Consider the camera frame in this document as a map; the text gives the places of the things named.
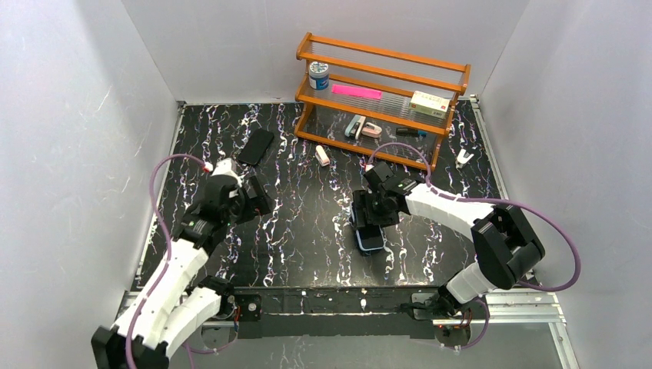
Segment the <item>teal white stapler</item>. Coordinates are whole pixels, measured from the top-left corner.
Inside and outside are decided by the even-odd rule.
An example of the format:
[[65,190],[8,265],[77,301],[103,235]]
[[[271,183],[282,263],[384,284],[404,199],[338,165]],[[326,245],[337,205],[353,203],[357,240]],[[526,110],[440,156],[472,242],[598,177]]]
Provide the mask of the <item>teal white stapler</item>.
[[364,126],[365,120],[366,120],[365,116],[355,115],[349,122],[346,129],[344,130],[344,135],[347,138],[358,140],[360,138],[361,130]]

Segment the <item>pink flat ruler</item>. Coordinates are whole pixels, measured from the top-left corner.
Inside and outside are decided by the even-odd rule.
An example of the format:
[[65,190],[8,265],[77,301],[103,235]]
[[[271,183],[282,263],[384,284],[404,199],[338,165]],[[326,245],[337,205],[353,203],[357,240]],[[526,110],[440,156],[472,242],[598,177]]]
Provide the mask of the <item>pink flat ruler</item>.
[[382,99],[382,91],[359,86],[333,84],[331,92],[336,95],[345,95],[355,98],[367,98],[372,100]]

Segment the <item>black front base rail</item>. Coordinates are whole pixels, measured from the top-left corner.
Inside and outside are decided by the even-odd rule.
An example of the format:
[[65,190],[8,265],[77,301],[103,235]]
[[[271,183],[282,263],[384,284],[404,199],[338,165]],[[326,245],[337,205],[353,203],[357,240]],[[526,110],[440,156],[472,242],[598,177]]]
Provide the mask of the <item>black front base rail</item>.
[[459,316],[417,309],[428,304],[436,288],[316,287],[235,289],[241,307],[239,334],[263,337],[408,336],[430,339]]

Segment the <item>blue white round jar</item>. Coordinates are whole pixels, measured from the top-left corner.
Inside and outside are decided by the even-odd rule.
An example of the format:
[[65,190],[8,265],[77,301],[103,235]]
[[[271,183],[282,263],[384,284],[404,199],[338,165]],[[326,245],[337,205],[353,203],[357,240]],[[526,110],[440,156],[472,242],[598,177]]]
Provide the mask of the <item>blue white round jar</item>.
[[308,81],[311,88],[320,91],[329,85],[329,65],[324,62],[313,61],[308,65]]

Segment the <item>pink white stapler on shelf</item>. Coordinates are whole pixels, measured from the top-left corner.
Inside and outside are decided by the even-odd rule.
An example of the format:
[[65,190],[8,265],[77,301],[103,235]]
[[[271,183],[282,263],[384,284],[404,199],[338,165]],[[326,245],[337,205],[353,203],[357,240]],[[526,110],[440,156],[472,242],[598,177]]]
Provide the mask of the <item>pink white stapler on shelf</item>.
[[361,135],[367,136],[369,138],[380,138],[381,134],[382,127],[372,123],[365,123],[361,129]]

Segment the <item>black blue marker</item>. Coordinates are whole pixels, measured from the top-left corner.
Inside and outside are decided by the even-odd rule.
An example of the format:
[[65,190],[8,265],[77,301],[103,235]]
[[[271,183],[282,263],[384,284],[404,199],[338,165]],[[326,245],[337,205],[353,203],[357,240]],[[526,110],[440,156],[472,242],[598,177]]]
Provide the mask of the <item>black blue marker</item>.
[[415,128],[399,127],[395,129],[395,134],[401,137],[423,138],[427,136],[426,131]]

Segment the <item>white staple remover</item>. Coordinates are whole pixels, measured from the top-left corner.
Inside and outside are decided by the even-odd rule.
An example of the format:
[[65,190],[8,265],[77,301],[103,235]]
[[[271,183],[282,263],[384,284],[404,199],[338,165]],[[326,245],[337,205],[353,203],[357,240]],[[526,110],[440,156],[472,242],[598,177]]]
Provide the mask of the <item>white staple remover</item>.
[[461,149],[456,157],[456,161],[455,161],[456,168],[457,169],[464,168],[473,157],[474,157],[474,153],[469,152],[466,149]]

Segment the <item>phone with black screen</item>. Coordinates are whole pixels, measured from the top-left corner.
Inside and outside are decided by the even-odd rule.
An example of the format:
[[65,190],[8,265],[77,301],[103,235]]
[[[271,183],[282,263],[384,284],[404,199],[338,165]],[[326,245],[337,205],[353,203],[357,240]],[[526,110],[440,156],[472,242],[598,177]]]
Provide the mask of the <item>phone with black screen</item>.
[[358,247],[364,252],[381,250],[384,247],[382,228],[368,226],[355,232]]

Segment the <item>light blue phone case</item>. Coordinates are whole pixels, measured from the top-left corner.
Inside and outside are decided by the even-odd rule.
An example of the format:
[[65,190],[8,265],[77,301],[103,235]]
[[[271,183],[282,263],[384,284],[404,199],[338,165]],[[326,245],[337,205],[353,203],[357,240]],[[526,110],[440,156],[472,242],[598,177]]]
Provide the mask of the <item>light blue phone case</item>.
[[350,222],[354,229],[354,241],[364,253],[380,251],[384,248],[384,232],[380,226],[365,224],[360,226],[356,210],[351,206]]

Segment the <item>small pink stapler on table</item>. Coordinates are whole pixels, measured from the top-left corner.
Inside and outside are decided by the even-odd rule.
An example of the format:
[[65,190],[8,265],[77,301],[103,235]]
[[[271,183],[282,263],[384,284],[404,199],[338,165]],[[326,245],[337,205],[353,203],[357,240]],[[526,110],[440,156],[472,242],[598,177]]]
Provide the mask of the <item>small pink stapler on table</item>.
[[331,163],[330,158],[328,157],[327,152],[321,145],[315,147],[315,157],[318,160],[320,166],[329,166]]

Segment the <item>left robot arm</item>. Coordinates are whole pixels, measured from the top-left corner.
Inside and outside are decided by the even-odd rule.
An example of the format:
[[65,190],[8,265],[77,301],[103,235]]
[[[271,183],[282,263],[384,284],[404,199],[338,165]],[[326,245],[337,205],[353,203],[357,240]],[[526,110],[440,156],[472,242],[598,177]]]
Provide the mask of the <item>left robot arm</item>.
[[135,301],[111,327],[91,338],[99,368],[167,368],[177,349],[207,320],[225,312],[233,286],[206,277],[183,296],[229,228],[271,213],[271,198],[256,176],[209,177],[201,197],[184,213],[165,253]]

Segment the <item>white red cardboard box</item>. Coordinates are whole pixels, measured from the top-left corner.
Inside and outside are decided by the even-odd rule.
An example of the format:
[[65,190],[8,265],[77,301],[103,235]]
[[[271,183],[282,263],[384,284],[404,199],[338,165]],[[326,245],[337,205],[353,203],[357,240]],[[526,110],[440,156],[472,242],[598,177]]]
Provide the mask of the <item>white red cardboard box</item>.
[[440,96],[415,91],[411,97],[409,108],[421,114],[435,118],[444,118],[450,106],[450,100]]

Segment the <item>black phone far left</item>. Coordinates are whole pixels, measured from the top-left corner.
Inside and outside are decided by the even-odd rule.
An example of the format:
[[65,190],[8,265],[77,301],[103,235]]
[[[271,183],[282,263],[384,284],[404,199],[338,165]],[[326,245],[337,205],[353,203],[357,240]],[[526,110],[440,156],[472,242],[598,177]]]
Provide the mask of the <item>black phone far left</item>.
[[274,134],[264,129],[251,133],[247,143],[236,157],[237,161],[246,165],[257,165],[274,140]]

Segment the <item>orange wooden two-tier shelf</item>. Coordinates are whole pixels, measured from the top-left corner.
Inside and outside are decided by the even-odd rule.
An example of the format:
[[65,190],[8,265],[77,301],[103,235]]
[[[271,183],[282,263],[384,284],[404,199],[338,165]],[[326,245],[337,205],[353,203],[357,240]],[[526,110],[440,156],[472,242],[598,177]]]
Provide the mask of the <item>orange wooden two-tier shelf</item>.
[[[410,155],[404,149],[380,153],[379,158],[419,169],[436,166],[440,148],[451,130],[458,99],[467,91],[471,65],[442,61],[347,42],[306,33],[296,51],[296,58],[306,65],[324,62],[329,65],[329,85],[314,90],[308,74],[301,80],[295,99],[304,109],[294,133],[297,137],[319,144],[369,155],[376,142],[395,140],[395,129],[415,128],[426,131],[424,158]],[[333,84],[359,86],[382,91],[381,100],[336,95]],[[415,91],[428,92],[449,99],[444,118],[412,111],[409,103]],[[344,130],[355,115],[366,117],[365,123],[382,127],[380,138],[360,135],[358,140],[347,138]]]

